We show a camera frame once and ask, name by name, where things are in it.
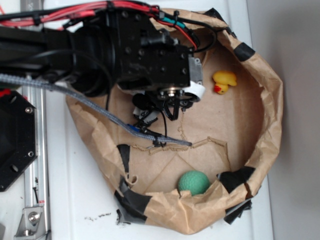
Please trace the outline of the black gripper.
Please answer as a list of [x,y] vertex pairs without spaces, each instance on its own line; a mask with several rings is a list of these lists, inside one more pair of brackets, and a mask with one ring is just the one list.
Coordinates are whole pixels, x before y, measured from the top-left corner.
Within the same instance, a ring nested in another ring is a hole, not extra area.
[[138,11],[108,11],[105,24],[106,64],[121,90],[145,92],[172,121],[201,100],[203,68],[191,49]]

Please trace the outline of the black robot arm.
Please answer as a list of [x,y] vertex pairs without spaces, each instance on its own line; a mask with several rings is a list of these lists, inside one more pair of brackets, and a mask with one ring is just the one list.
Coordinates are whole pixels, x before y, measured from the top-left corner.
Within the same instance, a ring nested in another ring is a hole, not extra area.
[[113,86],[178,117],[204,95],[202,65],[193,50],[136,10],[101,10],[75,32],[1,27],[0,70],[65,81],[87,97]]

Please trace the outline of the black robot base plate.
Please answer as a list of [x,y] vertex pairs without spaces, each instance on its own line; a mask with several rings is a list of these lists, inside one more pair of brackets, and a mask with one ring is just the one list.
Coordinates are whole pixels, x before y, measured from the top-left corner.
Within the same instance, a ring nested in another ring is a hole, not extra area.
[[7,191],[33,162],[35,107],[17,91],[0,98],[0,191]]

